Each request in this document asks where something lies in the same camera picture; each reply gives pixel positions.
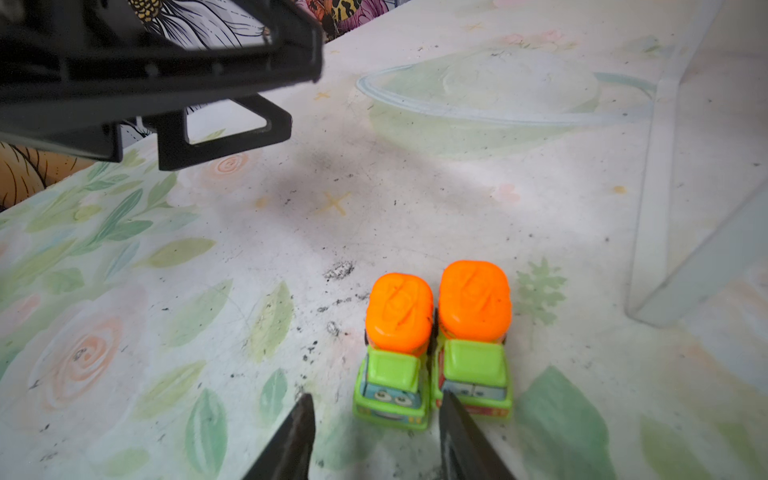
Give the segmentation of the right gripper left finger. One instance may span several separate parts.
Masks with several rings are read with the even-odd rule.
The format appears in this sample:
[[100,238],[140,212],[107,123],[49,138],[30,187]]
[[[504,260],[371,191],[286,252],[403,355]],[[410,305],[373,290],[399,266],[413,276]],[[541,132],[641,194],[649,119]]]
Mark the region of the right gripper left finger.
[[316,436],[312,395],[303,394],[243,480],[307,480]]

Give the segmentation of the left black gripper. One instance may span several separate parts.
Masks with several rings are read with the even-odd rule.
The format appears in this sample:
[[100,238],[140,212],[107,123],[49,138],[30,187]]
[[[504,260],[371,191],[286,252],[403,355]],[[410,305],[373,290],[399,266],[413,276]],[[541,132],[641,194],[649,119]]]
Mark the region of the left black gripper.
[[[287,141],[292,116],[267,90],[319,80],[323,32],[290,1],[245,1],[261,45],[186,49],[145,29],[125,1],[1,5],[1,138],[104,162],[123,158],[120,125],[146,121],[158,168],[178,171]],[[192,143],[191,106],[232,101],[259,128]]]

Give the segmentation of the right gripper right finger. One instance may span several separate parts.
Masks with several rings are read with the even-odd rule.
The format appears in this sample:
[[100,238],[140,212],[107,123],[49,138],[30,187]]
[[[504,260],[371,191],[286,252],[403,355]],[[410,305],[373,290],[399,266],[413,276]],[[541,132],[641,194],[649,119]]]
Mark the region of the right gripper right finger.
[[443,394],[439,430],[442,479],[516,479],[452,392]]

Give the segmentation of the orange green toy car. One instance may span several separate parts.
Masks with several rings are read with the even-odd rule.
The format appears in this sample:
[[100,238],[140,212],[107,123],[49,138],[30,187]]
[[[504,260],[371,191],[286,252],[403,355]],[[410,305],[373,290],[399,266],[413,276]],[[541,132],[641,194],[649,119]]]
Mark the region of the orange green toy car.
[[500,267],[479,260],[446,267],[430,356],[434,407],[451,392],[471,415],[511,417],[513,379],[505,342],[512,311],[509,282]]
[[374,283],[365,317],[366,353],[354,387],[355,415],[381,426],[427,429],[434,326],[426,281],[388,273]]

